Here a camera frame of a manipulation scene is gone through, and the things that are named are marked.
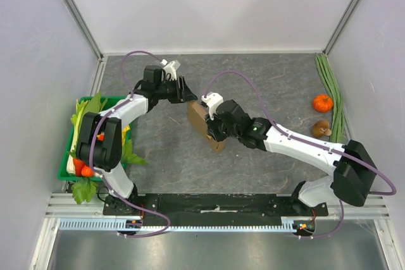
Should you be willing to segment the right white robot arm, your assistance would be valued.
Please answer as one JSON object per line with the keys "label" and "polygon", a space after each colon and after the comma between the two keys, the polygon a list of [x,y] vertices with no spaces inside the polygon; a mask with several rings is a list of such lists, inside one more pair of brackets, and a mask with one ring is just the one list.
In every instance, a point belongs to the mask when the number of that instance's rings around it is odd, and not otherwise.
{"label": "right white robot arm", "polygon": [[373,161],[361,143],[334,144],[292,132],[267,118],[251,118],[234,100],[218,95],[203,97],[202,104],[208,109],[207,134],[213,140],[233,137],[249,149],[283,154],[326,174],[296,186],[289,201],[294,214],[305,215],[312,207],[335,200],[364,206],[376,174],[369,169]]}

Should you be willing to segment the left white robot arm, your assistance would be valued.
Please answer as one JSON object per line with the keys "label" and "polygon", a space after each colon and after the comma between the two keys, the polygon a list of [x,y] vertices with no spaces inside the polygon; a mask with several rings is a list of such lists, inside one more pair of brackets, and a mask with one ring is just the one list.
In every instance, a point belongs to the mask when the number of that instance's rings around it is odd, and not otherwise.
{"label": "left white robot arm", "polygon": [[166,66],[148,65],[143,79],[126,98],[113,107],[98,113],[87,113],[82,118],[75,148],[78,159],[95,169],[111,195],[118,197],[117,208],[132,215],[139,208],[135,184],[124,171],[122,158],[122,130],[138,117],[150,112],[161,100],[180,104],[197,100],[185,78],[177,75],[178,61]]}

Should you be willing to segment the brown cardboard box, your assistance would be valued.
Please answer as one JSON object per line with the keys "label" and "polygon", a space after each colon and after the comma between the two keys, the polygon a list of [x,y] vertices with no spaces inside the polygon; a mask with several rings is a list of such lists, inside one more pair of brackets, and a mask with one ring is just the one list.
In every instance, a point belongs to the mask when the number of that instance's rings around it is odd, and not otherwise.
{"label": "brown cardboard box", "polygon": [[211,150],[219,154],[225,148],[225,141],[216,142],[208,135],[208,127],[205,122],[207,113],[207,110],[197,101],[187,103],[187,119],[189,123],[197,130],[204,141],[209,144]]}

